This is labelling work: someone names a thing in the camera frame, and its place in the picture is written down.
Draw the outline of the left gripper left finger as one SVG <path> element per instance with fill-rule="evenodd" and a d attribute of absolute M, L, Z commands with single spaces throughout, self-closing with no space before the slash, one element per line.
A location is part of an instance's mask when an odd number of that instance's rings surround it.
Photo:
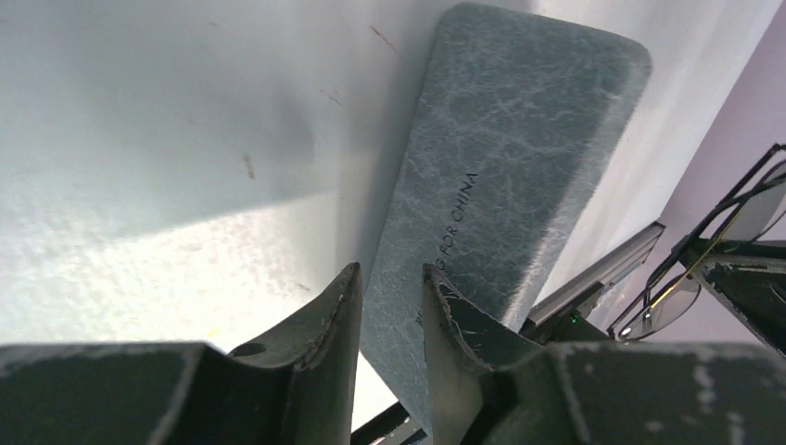
<path fill-rule="evenodd" d="M 263 334 L 206 343 L 1 350 L 5 444 L 346 444 L 362 281 L 347 265 Z"/>

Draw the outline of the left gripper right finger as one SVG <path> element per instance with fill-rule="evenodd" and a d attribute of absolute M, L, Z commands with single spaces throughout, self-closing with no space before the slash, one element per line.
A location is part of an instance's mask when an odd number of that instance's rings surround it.
<path fill-rule="evenodd" d="M 436 444 L 781 444 L 785 361 L 745 344 L 541 346 L 423 268 Z"/>

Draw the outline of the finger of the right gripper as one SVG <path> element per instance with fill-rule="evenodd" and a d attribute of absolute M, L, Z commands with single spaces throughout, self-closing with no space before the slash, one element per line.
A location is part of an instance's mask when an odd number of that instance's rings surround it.
<path fill-rule="evenodd" d="M 678 254 L 692 276 L 757 339 L 785 354 L 785 243 L 699 239 Z"/>

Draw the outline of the black thin-frame sunglasses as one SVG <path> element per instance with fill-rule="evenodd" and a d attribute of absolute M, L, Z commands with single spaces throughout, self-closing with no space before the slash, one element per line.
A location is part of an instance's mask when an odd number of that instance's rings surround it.
<path fill-rule="evenodd" d="M 642 291 L 606 328 L 609 338 L 637 341 L 674 323 L 702 291 L 709 255 L 753 244 L 785 217 L 784 144 L 773 145 L 728 193 L 672 247 Z"/>

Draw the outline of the grey-blue glasses case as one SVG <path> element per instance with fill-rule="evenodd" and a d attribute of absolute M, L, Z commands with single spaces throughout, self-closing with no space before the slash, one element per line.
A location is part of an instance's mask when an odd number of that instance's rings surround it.
<path fill-rule="evenodd" d="M 431 432 L 422 270 L 520 327 L 652 72 L 640 43 L 477 3 L 439 19 L 363 302 L 361 352 Z"/>

